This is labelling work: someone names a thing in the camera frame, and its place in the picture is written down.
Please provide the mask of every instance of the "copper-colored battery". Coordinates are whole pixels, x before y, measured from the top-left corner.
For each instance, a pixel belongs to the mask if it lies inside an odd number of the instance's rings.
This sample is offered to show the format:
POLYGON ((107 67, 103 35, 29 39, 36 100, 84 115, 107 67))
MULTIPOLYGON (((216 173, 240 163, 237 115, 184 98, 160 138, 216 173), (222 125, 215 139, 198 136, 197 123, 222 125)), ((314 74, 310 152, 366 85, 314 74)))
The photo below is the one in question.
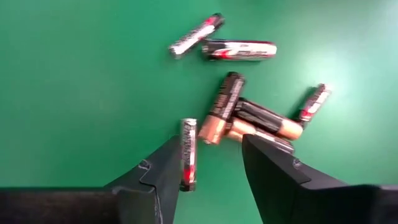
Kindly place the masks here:
POLYGON ((219 144, 224 134, 226 120, 231 116, 243 89, 244 77, 238 72, 229 72, 220 87, 218 96, 208 113, 199 137, 207 144, 219 144))
POLYGON ((249 124, 239 118, 232 118, 231 123, 228 124, 228 126, 230 126, 230 128, 228 129, 226 136, 234 139, 235 141, 242 142, 244 134, 253 134, 255 136, 259 136, 264 141, 271 143, 273 146, 284 152, 289 154, 294 153, 293 145, 290 142, 269 134, 264 130, 256 128, 252 124, 249 124))

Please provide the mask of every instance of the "silver battery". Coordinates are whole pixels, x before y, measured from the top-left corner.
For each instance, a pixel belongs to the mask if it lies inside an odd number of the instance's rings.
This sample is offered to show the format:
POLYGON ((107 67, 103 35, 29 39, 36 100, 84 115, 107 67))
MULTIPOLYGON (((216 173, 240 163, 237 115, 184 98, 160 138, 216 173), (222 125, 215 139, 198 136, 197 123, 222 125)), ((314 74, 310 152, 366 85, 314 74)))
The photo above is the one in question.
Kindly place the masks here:
POLYGON ((181 125, 182 148, 182 179, 180 189, 193 191, 197 181, 197 120, 182 119, 181 125))
POLYGON ((223 23, 224 17, 220 13, 213 14, 202 22, 200 26, 172 44, 169 47, 170 53, 174 58, 180 59, 184 53, 188 52, 188 50, 199 43, 199 41, 214 33, 223 23))

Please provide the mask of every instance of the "black plastic part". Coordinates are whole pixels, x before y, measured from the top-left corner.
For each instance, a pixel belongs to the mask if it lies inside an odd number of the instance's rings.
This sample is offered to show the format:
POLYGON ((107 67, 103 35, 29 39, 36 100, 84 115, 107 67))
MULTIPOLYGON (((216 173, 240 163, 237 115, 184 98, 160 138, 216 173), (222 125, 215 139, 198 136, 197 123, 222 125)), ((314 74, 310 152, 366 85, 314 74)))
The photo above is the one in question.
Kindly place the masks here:
POLYGON ((132 170, 98 188, 0 189, 0 223, 173 223, 181 178, 174 136, 132 170))
POLYGON ((264 223, 398 223, 398 187, 347 185, 257 136, 243 136, 246 176, 264 223))

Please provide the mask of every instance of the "green table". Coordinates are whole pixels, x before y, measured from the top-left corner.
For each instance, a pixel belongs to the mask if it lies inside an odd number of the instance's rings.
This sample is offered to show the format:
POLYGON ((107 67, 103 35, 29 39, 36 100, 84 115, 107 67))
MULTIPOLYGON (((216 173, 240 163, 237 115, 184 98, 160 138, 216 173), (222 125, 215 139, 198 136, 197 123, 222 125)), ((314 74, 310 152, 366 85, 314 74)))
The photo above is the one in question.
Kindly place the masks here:
MULTIPOLYGON (((310 86, 334 93, 294 142, 307 164, 352 184, 398 184, 398 4, 392 0, 2 0, 0 186, 101 186, 181 118, 203 121, 228 71, 243 96, 289 114, 310 86), (271 40, 265 62, 182 60, 167 47, 214 12, 214 37, 271 40)), ((198 145, 198 184, 175 223, 260 223, 241 147, 198 145)))

